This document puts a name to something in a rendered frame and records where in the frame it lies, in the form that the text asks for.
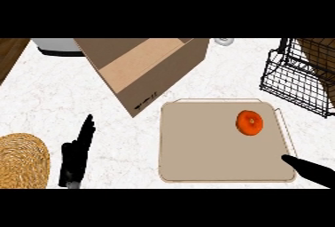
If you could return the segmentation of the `orange squash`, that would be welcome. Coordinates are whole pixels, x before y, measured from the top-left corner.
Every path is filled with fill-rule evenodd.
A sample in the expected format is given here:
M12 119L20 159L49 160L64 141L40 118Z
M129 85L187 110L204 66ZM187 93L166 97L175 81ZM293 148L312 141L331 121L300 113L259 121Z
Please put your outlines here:
M263 119L257 112L244 110L237 116L237 129L246 136L256 136L263 130Z

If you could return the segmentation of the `woven straw placemat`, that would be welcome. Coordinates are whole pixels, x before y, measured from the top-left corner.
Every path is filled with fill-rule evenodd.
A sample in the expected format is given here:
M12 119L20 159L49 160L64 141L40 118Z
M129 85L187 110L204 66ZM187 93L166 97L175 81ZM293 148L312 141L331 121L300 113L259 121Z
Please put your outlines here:
M45 189L51 154L43 141L29 133L0 137L0 189Z

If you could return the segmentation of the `small white round object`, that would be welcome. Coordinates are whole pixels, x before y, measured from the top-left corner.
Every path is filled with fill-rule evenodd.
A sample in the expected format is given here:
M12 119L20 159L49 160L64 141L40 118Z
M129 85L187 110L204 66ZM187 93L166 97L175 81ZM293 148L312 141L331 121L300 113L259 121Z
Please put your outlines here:
M235 39L234 38L216 38L215 41L219 45L229 46L234 43Z

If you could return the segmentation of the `dark wooden panel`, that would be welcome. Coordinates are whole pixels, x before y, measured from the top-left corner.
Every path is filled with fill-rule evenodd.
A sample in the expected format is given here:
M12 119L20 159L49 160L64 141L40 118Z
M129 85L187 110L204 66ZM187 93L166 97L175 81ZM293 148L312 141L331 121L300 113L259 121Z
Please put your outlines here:
M29 38L0 38L0 84L17 64L29 43Z

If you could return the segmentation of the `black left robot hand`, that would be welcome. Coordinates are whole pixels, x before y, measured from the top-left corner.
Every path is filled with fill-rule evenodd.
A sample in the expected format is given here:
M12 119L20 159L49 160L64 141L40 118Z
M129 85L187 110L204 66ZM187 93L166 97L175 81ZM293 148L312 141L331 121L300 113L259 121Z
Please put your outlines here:
M97 127L94 115L91 114L83 123L79 137L73 142L63 144L63 167L60 186L68 189L79 189L88 169L88 153L92 145Z

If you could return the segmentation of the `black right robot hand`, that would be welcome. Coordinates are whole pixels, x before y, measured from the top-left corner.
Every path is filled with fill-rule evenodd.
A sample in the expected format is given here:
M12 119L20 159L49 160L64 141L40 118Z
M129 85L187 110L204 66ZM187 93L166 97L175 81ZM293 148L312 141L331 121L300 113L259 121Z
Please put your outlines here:
M282 160L305 179L335 190L335 170L288 154L282 156Z

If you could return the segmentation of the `brown cardboard box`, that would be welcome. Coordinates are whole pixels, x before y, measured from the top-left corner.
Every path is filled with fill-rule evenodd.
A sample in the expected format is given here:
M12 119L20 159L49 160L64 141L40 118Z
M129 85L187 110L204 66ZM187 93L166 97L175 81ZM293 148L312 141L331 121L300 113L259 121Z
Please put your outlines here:
M209 42L209 38L76 39L132 117L203 62Z

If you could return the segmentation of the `grey pot with black base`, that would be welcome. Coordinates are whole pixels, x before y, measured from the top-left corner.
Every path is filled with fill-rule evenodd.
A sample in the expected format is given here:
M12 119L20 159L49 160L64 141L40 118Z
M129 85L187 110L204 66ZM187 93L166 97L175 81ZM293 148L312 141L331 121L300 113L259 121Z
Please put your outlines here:
M85 57L73 38L33 38L43 55L57 57Z

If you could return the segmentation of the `beige tray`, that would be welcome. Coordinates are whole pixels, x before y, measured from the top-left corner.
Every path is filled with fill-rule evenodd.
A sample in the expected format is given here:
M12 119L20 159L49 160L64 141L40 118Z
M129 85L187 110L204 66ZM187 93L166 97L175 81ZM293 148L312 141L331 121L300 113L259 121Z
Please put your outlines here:
M254 136L237 129L238 114L260 114ZM159 172L167 182L291 182L296 170L278 121L280 110L259 100L184 99L164 104Z

